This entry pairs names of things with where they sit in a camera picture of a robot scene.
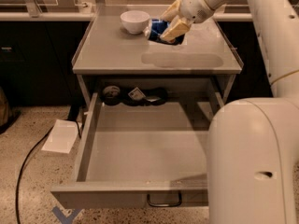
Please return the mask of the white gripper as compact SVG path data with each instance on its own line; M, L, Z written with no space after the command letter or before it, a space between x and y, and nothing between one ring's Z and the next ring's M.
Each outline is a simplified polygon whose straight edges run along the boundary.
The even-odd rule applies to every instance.
M171 21L160 38L166 42L174 42L190 31L192 22L206 21L217 8L228 1L230 0L176 0L160 16L161 20Z

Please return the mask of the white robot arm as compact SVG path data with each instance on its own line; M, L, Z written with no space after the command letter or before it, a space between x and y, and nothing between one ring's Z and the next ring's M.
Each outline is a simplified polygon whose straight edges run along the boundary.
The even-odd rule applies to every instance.
M229 0L177 0L163 38L185 34ZM208 135L210 224L296 224L299 17L288 0L247 0L273 92L225 105Z

